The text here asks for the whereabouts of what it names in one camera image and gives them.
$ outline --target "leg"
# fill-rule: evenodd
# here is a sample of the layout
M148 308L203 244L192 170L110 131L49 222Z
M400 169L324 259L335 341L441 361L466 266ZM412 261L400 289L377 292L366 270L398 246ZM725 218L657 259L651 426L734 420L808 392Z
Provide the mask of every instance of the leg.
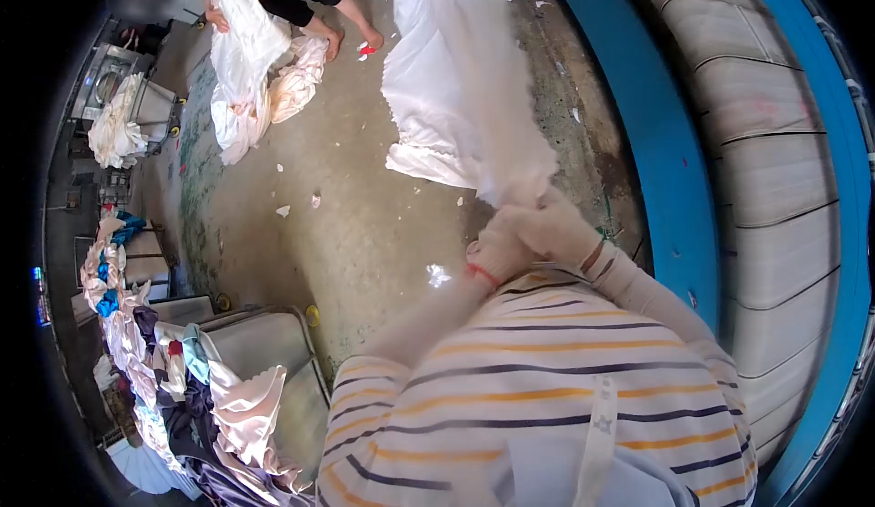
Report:
M356 4L355 0L340 0L337 5L335 5L341 13L343 13L347 19L353 21L355 25L361 31L361 35L365 37L367 44L374 49L379 49L383 45L383 37L376 28L374 28L367 20L365 16L361 14L361 9L359 9L358 4Z
M310 22L304 28L328 39L328 51L325 52L325 61L333 61L337 57L337 52L340 51L343 31L334 30L316 15L313 15Z

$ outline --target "clothes pile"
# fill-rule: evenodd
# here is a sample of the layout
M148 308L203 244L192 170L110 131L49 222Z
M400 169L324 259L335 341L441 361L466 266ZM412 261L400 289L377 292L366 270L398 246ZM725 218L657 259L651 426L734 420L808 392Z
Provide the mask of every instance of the clothes pile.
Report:
M108 209L80 270L111 361L130 381L143 442L215 504L314 505L301 493L312 483L297 479L300 467L279 455L271 436L286 369L241 380L197 325L159 320L148 282L128 290L124 243L144 226Z
M290 60L293 47L281 23L272 20L258 0L210 0L225 15L230 29L213 28L210 60L216 87L210 113L225 165L237 163L258 145L271 122L288 119L310 102L321 82L328 41L314 35L296 39L299 63L284 68L268 91L267 76L278 61Z
M104 106L100 118L88 130L88 147L101 168L127 169L145 155L148 141L137 122L128 121L143 73L122 80L115 97Z

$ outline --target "hand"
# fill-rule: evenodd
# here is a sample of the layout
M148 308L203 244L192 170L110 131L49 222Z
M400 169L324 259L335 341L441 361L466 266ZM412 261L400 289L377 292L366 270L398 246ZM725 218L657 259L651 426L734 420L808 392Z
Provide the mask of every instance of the hand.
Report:
M509 225L534 252L579 270L601 245L602 237L580 211L554 186L541 196L538 208L502 207L495 215Z
M231 25L227 23L227 19L225 19L225 16L221 14L220 10L214 8L213 6L210 6L206 9L206 13L204 16L206 17L206 20L213 23L219 30L219 32L223 34L227 33L227 31L231 29Z
M529 269L535 253L514 233L507 219L496 215L480 231L468 261L487 272L499 285Z

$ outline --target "cart wheel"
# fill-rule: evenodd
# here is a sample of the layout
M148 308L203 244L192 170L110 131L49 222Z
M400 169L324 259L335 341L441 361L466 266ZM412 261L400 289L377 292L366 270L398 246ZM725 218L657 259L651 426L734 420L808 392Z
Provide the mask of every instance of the cart wheel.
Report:
M231 299L227 294L220 294L216 296L216 307L219 308L220 311L227 311L231 309Z
M307 311L306 311L306 316L307 316L307 325L309 325L311 328L315 328L316 326L319 326L319 308L318 307L316 307L315 305L308 305Z

